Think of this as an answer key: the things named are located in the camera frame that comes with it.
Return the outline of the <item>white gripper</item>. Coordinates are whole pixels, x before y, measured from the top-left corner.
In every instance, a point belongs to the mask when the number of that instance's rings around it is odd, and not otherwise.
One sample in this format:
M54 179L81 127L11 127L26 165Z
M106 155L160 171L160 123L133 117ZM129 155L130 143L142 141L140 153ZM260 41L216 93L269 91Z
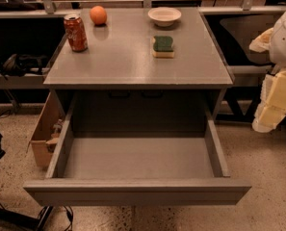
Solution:
M249 49L254 52L264 52L270 49L273 28L263 32L254 39ZM286 68L274 76L267 74L261 89L261 100L254 114L252 129L259 133L269 133L286 116Z

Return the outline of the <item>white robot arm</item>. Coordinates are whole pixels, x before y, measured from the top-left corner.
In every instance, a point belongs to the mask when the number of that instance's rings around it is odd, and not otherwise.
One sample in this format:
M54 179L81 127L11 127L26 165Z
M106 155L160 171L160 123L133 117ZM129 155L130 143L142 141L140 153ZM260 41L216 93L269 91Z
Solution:
M252 128L256 132L271 132L286 116L286 12L249 45L255 52L268 51L274 64L262 84L260 99Z

